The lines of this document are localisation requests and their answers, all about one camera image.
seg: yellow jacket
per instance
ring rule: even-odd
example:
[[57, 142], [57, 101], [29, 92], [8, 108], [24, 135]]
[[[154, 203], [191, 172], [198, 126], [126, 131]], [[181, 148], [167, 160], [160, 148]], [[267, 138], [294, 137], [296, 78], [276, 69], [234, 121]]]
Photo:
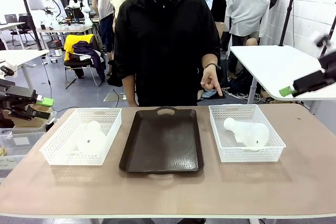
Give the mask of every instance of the yellow jacket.
[[87, 43], [91, 42], [91, 39], [94, 35], [88, 34], [88, 35], [68, 35], [67, 39], [65, 41], [64, 50], [65, 52], [65, 58], [64, 61], [68, 61], [69, 54], [73, 54], [73, 48], [72, 46], [80, 41], [86, 41]]

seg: perforated basket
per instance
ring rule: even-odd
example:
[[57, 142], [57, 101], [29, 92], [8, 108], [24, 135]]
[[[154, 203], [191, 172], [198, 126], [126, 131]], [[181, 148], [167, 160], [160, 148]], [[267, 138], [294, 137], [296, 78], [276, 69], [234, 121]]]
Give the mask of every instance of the perforated basket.
[[[100, 153], [84, 154], [77, 149], [76, 136], [91, 121], [101, 125], [107, 136]], [[49, 165], [102, 165], [121, 125], [121, 109], [76, 109], [42, 146], [40, 152]]]
[[[214, 131], [220, 160], [222, 162], [277, 162], [286, 147], [268, 122], [258, 105], [209, 106], [210, 121]], [[224, 128], [226, 118], [245, 122], [263, 123], [269, 129], [269, 140], [265, 147], [254, 151], [243, 143], [237, 143], [233, 132]]]

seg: black wristband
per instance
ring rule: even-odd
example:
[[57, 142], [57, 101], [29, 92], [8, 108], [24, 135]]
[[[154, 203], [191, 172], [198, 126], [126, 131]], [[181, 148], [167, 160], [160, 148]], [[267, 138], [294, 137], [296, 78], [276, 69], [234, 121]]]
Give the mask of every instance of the black wristband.
[[208, 66], [210, 66], [210, 65], [214, 65], [214, 66], [216, 67], [216, 70], [217, 70], [217, 71], [222, 69], [219, 65], [217, 65], [217, 64], [215, 64], [215, 63], [210, 63], [210, 64], [206, 65], [206, 67], [205, 67], [204, 69], [206, 69], [206, 68], [207, 68]]

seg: gray floor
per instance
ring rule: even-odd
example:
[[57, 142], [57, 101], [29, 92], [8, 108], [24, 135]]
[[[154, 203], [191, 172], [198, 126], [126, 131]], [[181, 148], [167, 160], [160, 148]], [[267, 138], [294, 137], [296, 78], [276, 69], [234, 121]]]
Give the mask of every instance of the gray floor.
[[[34, 68], [29, 68], [28, 72], [32, 79], [34, 88], [38, 94], [50, 97], [50, 87], [48, 79], [41, 64], [41, 59], [35, 59], [30, 64], [36, 64]], [[85, 71], [84, 79], [77, 80], [68, 90], [65, 89], [65, 73], [62, 62], [45, 65], [47, 73], [50, 78], [52, 87], [52, 98], [55, 99], [54, 108], [56, 111], [62, 110], [70, 106], [78, 106], [82, 108], [90, 107], [115, 107], [116, 102], [103, 102], [108, 93], [112, 93], [113, 89], [120, 93], [123, 88], [116, 88], [103, 83], [97, 87], [93, 80], [91, 73]], [[18, 77], [15, 79], [7, 78], [16, 82], [16, 85], [26, 87], [27, 83], [19, 70]], [[204, 100], [199, 105], [216, 105], [216, 104], [232, 104], [232, 103], [246, 103], [243, 100], [237, 100], [232, 97], [226, 97], [219, 100]], [[118, 107], [128, 106], [127, 102], [119, 102]], [[175, 224], [180, 219], [153, 219], [155, 224]], [[0, 216], [0, 224], [89, 224], [89, 220], [85, 219], [28, 219], [28, 218], [12, 218]], [[105, 220], [103, 224], [147, 224], [151, 223], [148, 219], [111, 219]], [[249, 224], [245, 219], [207, 219], [207, 224]], [[277, 224], [332, 224], [336, 223], [336, 218], [320, 218], [320, 219], [299, 219], [299, 220], [278, 220]]]

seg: shorts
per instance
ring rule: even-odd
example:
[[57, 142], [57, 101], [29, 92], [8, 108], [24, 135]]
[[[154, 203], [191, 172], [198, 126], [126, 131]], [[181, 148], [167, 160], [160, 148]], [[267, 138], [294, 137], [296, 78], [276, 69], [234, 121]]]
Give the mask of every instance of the shorts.
[[101, 40], [106, 47], [106, 52], [112, 52], [114, 48], [113, 19], [113, 14], [110, 14], [100, 21]]

